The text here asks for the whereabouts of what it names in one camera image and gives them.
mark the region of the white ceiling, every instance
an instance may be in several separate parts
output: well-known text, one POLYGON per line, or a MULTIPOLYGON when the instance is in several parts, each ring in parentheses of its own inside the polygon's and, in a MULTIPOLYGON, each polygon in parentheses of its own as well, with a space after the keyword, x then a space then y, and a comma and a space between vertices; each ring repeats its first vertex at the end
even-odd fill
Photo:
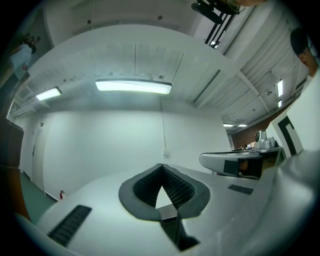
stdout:
MULTIPOLYGON (((141 1, 146 2, 143 8, 132 6, 133 1, 128 0, 127 3, 122 0, 122 8, 119 10, 126 17, 130 17, 131 12, 135 13, 135 18, 137 14, 143 13, 142 17, 148 16, 152 20, 158 11, 149 12, 152 9, 151 2, 161 2, 155 5, 160 8, 157 10, 166 5, 175 6, 177 9, 172 9, 171 16, 168 12, 167 20, 171 24, 179 20, 177 24, 181 24, 185 16, 179 17, 177 10, 190 4, 187 0, 139 0, 139 3, 141 1)), ((87 17, 88 4, 95 21, 116 12, 116 9, 112 9, 116 7, 102 7, 110 3, 107 0, 71 2, 74 5, 69 7, 70 10, 77 13, 72 16, 75 19, 73 26, 87 17)), ((290 47, 292 27, 288 23, 289 18, 284 15, 283 9, 278 11, 279 6, 272 1, 267 4, 252 11, 237 35, 237 38, 243 37, 254 42, 254 47, 250 43, 239 43, 236 38, 230 44, 231 50, 226 51, 227 58, 218 50, 187 35, 150 26, 132 26, 131 29, 126 26, 109 26, 72 37, 31 67, 30 79, 16 97, 15 103, 19 107, 16 107, 15 115, 48 108, 53 102, 62 99, 96 96, 99 92, 94 82, 99 78, 140 78, 172 83, 168 98, 186 101, 197 107, 206 105, 216 108, 225 123, 250 124, 278 110, 279 97, 275 84, 280 79, 283 79, 284 87, 281 99, 288 102, 296 96, 294 92, 297 85, 308 75, 308 70, 290 47), (233 44, 236 44, 236 50, 233 50, 233 44), (241 63, 237 57, 247 61, 241 63), (34 98, 36 94, 54 86, 62 90, 61 97, 46 102, 34 98)), ((109 18, 113 17, 119 17, 119 13, 109 18)), ((230 25, 230 31, 225 33, 226 39, 230 38, 227 34, 232 33, 232 26, 236 25, 230 25)))
POLYGON ((190 35, 202 16, 195 0, 48 0, 44 12, 54 46, 81 33, 114 25, 157 26, 190 35))

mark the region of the green floor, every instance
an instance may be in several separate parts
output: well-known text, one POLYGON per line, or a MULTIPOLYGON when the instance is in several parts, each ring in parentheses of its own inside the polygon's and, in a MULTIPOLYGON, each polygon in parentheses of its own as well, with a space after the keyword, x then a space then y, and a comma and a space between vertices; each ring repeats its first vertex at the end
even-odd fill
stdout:
POLYGON ((23 199, 31 222, 36 224, 40 216, 55 202, 33 184, 25 173, 20 174, 23 199))

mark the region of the white panel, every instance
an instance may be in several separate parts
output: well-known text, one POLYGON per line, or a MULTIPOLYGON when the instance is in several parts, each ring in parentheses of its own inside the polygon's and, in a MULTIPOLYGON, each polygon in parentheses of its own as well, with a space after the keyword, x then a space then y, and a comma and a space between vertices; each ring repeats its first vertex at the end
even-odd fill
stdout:
POLYGON ((120 16, 121 1, 112 0, 94 0, 93 1, 93 17, 94 21, 100 18, 110 21, 112 18, 120 16))
POLYGON ((278 97, 278 87, 276 85, 271 85, 264 93, 261 94, 261 97, 270 110, 278 106, 278 101, 280 100, 278 97))
POLYGON ((296 130, 304 150, 319 150, 320 127, 320 71, 318 69, 312 82, 293 103, 287 115, 296 130))
POLYGON ((214 76, 211 61, 185 53, 172 83, 168 98, 193 102, 214 76))
POLYGON ((236 113, 238 110, 245 107, 248 103, 251 103, 256 97, 257 96, 251 90, 248 90, 243 96, 239 97, 230 106, 220 110, 222 118, 228 118, 232 114, 236 113))
POLYGON ((91 18, 90 0, 84 0, 75 4, 70 8, 69 14, 74 26, 86 24, 86 22, 91 18))
POLYGON ((266 109, 261 104, 259 99, 255 99, 254 101, 247 104, 245 107, 232 114, 228 120, 234 122, 249 122, 254 118, 264 114, 266 109))
POLYGON ((157 0, 121 0, 120 9, 121 13, 129 19, 143 17, 150 20, 157 13, 158 2, 157 0))
POLYGON ((254 85, 254 87, 260 94, 262 94, 266 90, 270 89, 271 86, 275 85, 279 80, 279 78, 268 72, 254 85))
POLYGON ((137 44, 135 75, 142 79, 172 83, 183 53, 177 50, 137 44))
POLYGON ((210 105, 218 110, 225 110, 249 90, 249 87, 236 75, 229 78, 222 87, 215 92, 210 105))
POLYGON ((101 44, 92 48, 95 73, 104 78, 131 78, 135 74, 134 44, 101 44))

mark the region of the black vent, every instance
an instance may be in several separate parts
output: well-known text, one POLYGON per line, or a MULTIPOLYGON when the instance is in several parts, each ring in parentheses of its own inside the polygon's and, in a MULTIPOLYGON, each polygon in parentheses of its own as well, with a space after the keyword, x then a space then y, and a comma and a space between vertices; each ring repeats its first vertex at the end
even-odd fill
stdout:
POLYGON ((247 195, 251 195, 252 192, 254 191, 253 188, 245 187, 245 186, 238 186, 238 185, 230 185, 228 187, 228 189, 234 190, 234 191, 237 191, 237 192, 240 192, 240 193, 244 193, 244 194, 247 194, 247 195))
POLYGON ((194 196, 195 190, 191 184, 185 182, 165 167, 163 167, 163 171, 165 174, 163 188, 174 207, 178 209, 194 196))
POLYGON ((155 207, 161 186, 182 219, 199 216, 210 200, 202 182, 160 163, 127 179, 119 189, 119 199, 136 218, 159 222, 161 214, 155 207))
POLYGON ((158 168, 140 179, 134 186, 133 192, 144 203, 156 207, 157 197, 162 185, 162 169, 158 168))
POLYGON ((49 233, 49 237, 62 246, 66 246, 71 238, 75 235, 81 224, 85 221, 91 208, 78 205, 67 217, 65 217, 59 224, 49 233))

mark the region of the white wall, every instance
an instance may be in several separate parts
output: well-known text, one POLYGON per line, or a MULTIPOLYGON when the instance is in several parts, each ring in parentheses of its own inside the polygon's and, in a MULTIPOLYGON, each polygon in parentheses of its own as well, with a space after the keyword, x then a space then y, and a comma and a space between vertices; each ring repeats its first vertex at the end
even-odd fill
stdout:
POLYGON ((41 114, 48 129, 43 157, 44 189, 59 198, 90 181, 157 163, 211 173, 199 163, 204 152, 229 151, 223 121, 214 109, 195 109, 158 96, 110 96, 59 103, 41 114), (169 157, 163 155, 164 136, 169 157))
POLYGON ((287 111, 304 150, 320 149, 320 69, 301 96, 287 111))

